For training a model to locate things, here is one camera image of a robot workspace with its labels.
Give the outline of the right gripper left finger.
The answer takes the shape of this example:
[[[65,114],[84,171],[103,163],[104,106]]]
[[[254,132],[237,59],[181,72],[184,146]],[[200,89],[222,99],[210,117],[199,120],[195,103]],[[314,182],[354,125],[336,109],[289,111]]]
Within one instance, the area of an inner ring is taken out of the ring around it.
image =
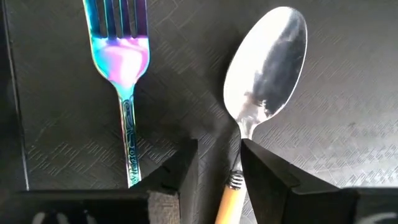
[[[180,191],[197,155],[186,139],[172,157],[127,190],[30,190],[0,206],[0,224],[181,224]]]

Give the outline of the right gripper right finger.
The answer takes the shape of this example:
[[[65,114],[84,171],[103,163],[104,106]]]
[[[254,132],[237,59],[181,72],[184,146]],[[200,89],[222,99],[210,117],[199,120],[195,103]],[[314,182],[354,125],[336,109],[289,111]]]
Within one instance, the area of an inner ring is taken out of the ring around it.
[[[241,141],[258,224],[398,224],[398,188],[339,188],[254,141]]]

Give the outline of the iridescent blue fork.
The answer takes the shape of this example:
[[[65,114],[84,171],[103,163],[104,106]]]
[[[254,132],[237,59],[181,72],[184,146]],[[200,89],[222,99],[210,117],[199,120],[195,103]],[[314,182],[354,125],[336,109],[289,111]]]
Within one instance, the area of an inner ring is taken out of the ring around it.
[[[82,1],[93,63],[97,71],[115,87],[118,94],[126,156],[127,186],[132,187],[142,179],[136,147],[134,87],[147,71],[150,62],[147,0],[134,0],[137,32],[135,37],[131,34],[128,1],[118,0],[122,34],[120,38],[116,33],[113,0],[103,0],[106,37],[101,35],[96,0]]]

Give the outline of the steel spoon with orange handle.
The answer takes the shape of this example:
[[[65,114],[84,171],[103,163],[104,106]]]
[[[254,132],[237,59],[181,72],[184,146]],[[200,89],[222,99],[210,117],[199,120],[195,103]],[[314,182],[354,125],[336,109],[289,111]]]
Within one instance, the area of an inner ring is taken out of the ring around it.
[[[295,8],[262,16],[239,45],[226,72],[223,101],[240,139],[277,115],[290,100],[307,52],[307,24]]]

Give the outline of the black rectangular tray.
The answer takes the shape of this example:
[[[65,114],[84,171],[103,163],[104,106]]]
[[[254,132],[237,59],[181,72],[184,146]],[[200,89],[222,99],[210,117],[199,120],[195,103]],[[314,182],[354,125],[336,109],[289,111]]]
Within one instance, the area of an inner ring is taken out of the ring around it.
[[[338,187],[398,187],[398,0],[147,0],[137,155],[148,176],[199,141],[183,224],[215,221],[239,143],[225,74],[278,6],[304,15],[307,56],[254,140]],[[93,64],[83,1],[0,0],[0,224],[18,190],[126,188],[124,160],[118,95]]]

